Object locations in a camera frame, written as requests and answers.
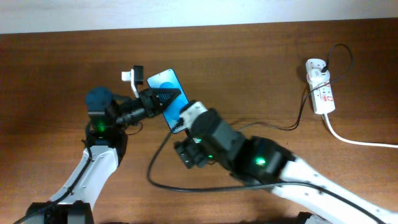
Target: blue screen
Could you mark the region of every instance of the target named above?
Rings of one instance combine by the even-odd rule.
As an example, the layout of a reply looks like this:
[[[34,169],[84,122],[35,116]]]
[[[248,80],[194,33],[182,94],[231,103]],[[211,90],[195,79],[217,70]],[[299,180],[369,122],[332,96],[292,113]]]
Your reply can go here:
[[[178,88],[181,91],[181,94],[169,105],[169,107],[163,112],[164,118],[166,119],[167,124],[170,129],[177,124],[177,121],[180,116],[180,109],[188,104],[188,99],[185,96],[184,91],[182,90],[181,84],[178,81],[177,76],[174,71],[170,68],[164,72],[161,72],[153,77],[149,77],[147,79],[148,85],[151,88]],[[174,131],[174,133],[179,132],[181,129],[178,128]]]

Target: brown wooden surface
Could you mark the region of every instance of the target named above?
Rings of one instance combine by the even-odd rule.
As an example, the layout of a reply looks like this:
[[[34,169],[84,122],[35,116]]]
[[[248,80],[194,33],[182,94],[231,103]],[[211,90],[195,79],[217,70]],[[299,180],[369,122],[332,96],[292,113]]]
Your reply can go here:
[[[228,122],[245,118],[288,125],[306,88],[304,63],[348,44],[352,72],[333,85],[335,131],[348,139],[398,142],[398,20],[296,22],[171,29],[0,35],[0,222],[48,200],[80,161],[88,122],[85,95],[106,86],[131,94],[120,72],[145,66],[146,78],[173,68],[190,99]],[[331,75],[349,65],[336,49]],[[167,134],[163,117],[144,121],[94,209],[97,223],[238,223],[296,216],[305,209],[264,191],[179,194],[154,188],[146,168]],[[253,127],[359,196],[398,211],[398,151],[343,143],[310,102],[296,131]],[[179,134],[173,141],[182,139]],[[168,144],[154,179],[184,187],[237,184],[219,166],[187,170]]]

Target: power strip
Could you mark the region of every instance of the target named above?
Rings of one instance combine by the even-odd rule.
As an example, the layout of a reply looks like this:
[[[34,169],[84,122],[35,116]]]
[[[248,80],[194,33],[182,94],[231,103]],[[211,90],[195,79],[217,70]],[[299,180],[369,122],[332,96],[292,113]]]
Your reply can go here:
[[[330,72],[321,72],[326,63],[322,59],[312,58],[307,60],[305,68],[307,69],[307,81],[310,84],[310,90],[327,84],[330,81]],[[336,109],[330,84],[325,85],[311,93],[313,109],[316,114],[327,114]]]

